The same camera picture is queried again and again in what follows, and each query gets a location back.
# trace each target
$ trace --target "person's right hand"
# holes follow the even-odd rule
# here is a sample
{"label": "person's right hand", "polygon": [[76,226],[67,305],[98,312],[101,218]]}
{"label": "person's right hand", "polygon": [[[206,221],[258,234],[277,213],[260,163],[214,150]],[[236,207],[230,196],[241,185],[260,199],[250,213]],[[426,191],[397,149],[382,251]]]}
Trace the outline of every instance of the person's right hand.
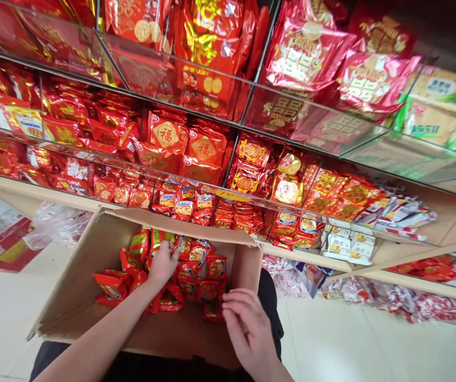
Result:
{"label": "person's right hand", "polygon": [[270,320],[252,290],[223,294],[223,317],[235,354],[251,377],[259,381],[292,380],[277,357]]}

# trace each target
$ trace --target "black pants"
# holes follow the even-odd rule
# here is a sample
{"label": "black pants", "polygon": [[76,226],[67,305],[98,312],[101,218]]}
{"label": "black pants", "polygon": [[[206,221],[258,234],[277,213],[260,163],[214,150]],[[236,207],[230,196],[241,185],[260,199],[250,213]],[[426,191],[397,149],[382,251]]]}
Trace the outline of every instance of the black pants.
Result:
{"label": "black pants", "polygon": [[[277,295],[272,277],[262,269],[258,289],[260,302],[270,319],[272,337],[277,356],[281,361],[281,338],[284,332],[277,313]],[[69,344],[46,341],[41,345],[33,365],[30,381],[33,381],[46,369]],[[244,381],[251,377],[243,370],[228,371],[215,365],[205,363],[200,357],[192,360],[176,360],[151,355],[120,352],[103,378],[103,381],[134,381],[145,376],[150,380],[194,380],[194,381]]]}

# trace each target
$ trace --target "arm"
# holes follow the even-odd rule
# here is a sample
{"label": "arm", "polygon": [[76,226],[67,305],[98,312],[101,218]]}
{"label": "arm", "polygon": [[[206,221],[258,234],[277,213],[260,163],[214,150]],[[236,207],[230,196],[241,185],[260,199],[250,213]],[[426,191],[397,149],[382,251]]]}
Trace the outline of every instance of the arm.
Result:
{"label": "arm", "polygon": [[170,257],[170,244],[162,242],[152,260],[148,280],[115,309],[69,346],[36,382],[96,382],[102,379],[143,311],[172,276],[180,249]]}
{"label": "arm", "polygon": [[223,295],[223,317],[235,354],[256,382],[293,382],[279,361],[260,299],[251,290],[232,289]]}

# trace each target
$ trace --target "person's left hand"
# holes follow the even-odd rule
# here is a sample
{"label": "person's left hand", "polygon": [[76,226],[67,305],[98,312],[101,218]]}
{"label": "person's left hand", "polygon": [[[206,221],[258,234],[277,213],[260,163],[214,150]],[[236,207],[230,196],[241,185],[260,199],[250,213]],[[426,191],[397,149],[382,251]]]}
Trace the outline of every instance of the person's left hand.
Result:
{"label": "person's left hand", "polygon": [[152,258],[148,280],[155,281],[161,288],[173,275],[179,261],[180,248],[177,248],[173,254],[170,254],[171,249],[172,244],[165,240]]}

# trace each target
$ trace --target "yellow label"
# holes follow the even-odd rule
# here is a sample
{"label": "yellow label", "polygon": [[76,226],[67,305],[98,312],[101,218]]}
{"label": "yellow label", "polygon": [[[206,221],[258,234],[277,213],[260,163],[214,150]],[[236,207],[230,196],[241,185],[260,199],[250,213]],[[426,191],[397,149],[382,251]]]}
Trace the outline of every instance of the yellow label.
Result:
{"label": "yellow label", "polygon": [[234,194],[234,193],[231,193],[229,191],[226,191],[226,190],[216,190],[215,191],[215,194],[219,197],[222,197],[222,198],[225,198],[225,199],[228,199],[228,200],[236,200],[238,202],[246,202],[246,203],[249,203],[251,202],[251,199],[245,197],[245,196],[242,196],[242,195],[239,195],[239,194]]}

